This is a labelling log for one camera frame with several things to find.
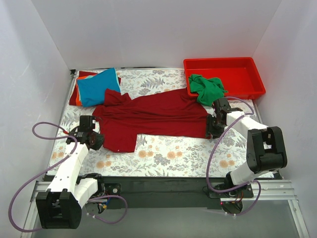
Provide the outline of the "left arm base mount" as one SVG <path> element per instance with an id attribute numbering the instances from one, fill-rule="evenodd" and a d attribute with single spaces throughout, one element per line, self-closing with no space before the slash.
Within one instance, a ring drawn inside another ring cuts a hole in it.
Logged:
<path id="1" fill-rule="evenodd" d="M 121 184 L 119 183 L 102 183 L 98 196 L 104 195 L 120 195 Z"/>

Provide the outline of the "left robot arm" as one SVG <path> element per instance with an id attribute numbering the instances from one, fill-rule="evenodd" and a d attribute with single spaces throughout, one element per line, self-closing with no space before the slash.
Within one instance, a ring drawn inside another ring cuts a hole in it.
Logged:
<path id="1" fill-rule="evenodd" d="M 36 197 L 43 229 L 78 228 L 84 205 L 93 196 L 105 192 L 101 174 L 79 175 L 89 151 L 99 150 L 104 142 L 104 137 L 94 131 L 95 123 L 94 116 L 80 116 L 78 126 L 69 132 L 66 140 L 67 160 L 61 163 L 46 191 Z"/>

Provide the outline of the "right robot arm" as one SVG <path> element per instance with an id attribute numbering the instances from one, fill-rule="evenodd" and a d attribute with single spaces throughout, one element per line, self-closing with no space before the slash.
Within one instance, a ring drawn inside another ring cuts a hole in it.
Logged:
<path id="1" fill-rule="evenodd" d="M 249 113 L 230 106 L 228 97 L 217 99 L 212 107 L 215 115 L 208 115 L 206 134 L 216 138 L 219 144 L 230 129 L 239 132 L 247 140 L 246 161 L 229 172 L 224 179 L 222 190 L 215 189 L 206 175 L 207 187 L 216 193 L 227 193 L 253 182 L 268 172 L 287 166 L 287 154 L 283 133 L 277 126 L 266 126 L 251 118 Z"/>

